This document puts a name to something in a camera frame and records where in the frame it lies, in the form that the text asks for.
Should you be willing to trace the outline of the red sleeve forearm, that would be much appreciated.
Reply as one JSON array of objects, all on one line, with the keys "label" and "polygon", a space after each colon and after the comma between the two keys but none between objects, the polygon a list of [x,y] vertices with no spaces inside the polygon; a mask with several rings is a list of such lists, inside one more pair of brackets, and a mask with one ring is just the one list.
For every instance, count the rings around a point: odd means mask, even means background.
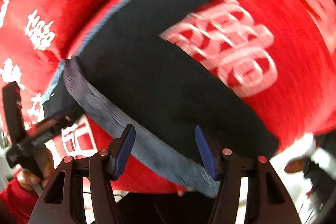
[{"label": "red sleeve forearm", "polygon": [[23,188],[18,179],[13,178],[1,192],[1,223],[29,223],[38,199],[34,190]]}]

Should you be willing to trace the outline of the person's left hand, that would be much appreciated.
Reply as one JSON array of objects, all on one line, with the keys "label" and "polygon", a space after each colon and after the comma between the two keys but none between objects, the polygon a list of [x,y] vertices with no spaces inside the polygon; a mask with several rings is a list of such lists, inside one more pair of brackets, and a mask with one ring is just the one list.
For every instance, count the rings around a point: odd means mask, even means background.
[{"label": "person's left hand", "polygon": [[19,168],[16,174],[20,186],[25,190],[33,190],[33,186],[37,184],[44,188],[55,171],[54,160],[52,158],[51,151],[48,148],[44,148],[42,155],[45,159],[47,159],[45,167],[42,171],[43,180],[32,174],[29,170],[23,169],[22,167]]}]

